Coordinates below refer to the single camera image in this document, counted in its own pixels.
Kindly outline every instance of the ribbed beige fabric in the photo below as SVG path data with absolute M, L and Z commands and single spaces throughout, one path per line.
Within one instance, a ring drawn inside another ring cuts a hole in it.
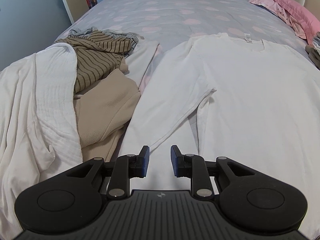
M 139 99 L 136 83 L 115 69 L 96 87 L 74 100 L 83 161 L 94 157 L 110 160 Z
M 131 49 L 132 40 L 129 38 L 113 38 L 94 31 L 88 37 L 67 37 L 57 42 L 68 43 L 76 51 L 78 63 L 74 93 L 105 78 L 116 68 L 128 71 L 123 53 Z

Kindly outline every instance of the pink fabric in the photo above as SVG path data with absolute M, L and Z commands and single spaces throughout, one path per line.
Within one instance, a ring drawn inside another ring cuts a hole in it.
M 319 20 L 301 4 L 294 0 L 274 0 L 287 10 L 302 26 L 308 44 L 312 46 L 313 37 L 320 31 Z
M 276 1 L 274 0 L 250 0 L 252 4 L 261 5 L 267 8 L 269 11 L 273 12 L 280 19 L 282 19 L 287 25 L 294 29 L 295 34 L 306 40 L 306 34 L 301 26 L 301 24 L 284 8 L 282 8 Z

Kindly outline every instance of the silver screw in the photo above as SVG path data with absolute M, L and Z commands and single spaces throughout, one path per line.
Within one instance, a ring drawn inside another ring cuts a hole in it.
M 197 195 L 200 197 L 210 197 L 212 195 L 212 191 L 206 188 L 202 188 L 197 190 Z
M 124 190 L 120 188 L 113 188 L 109 191 L 110 196 L 121 197 L 124 194 Z

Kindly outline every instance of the clothing tag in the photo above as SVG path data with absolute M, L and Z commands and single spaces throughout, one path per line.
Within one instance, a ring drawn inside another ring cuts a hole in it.
M 248 43 L 252 43 L 251 35 L 250 35 L 250 34 L 245 33 L 245 34 L 244 34 L 244 38 L 245 38 L 245 40 L 246 40 Z

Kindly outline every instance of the bed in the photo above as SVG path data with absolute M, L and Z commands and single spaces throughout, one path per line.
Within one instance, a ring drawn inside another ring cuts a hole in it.
M 147 41 L 157 41 L 159 46 L 140 84 L 140 91 L 143 92 L 142 98 L 144 90 L 148 89 L 148 83 L 164 56 L 192 37 L 226 33 L 229 37 L 244 39 L 245 34 L 250 34 L 253 41 L 265 40 L 289 46 L 308 60 L 311 65 L 312 62 L 305 51 L 306 41 L 298 38 L 292 28 L 277 16 L 248 1 L 104 0 L 83 15 L 57 39 L 66 38 L 72 29 L 85 30 L 95 26 L 98 30 L 132 32 Z M 320 19 L 318 0 L 297 1 Z M 183 154 L 199 152 L 201 142 L 199 142 L 197 111 L 202 111 L 202 109 L 194 109 L 166 139 L 166 145 L 157 145 L 158 152 L 162 151 L 165 154 L 151 153 L 147 178 L 143 179 L 143 182 L 141 179 L 132 179 L 133 188 L 171 190 L 189 187 L 189 179 L 176 180 L 174 178 L 170 163 L 170 149 L 167 148 L 167 145 L 177 144 Z M 121 144 L 118 145 L 118 148 L 120 155 L 138 150 L 138 147 L 130 148 L 128 145 L 124 147 Z M 320 206 L 312 208 L 320 212 Z M 319 236 L 320 227 L 316 226 L 316 223 L 317 221 L 314 221 L 310 227 L 305 225 L 303 233 L 310 238 Z

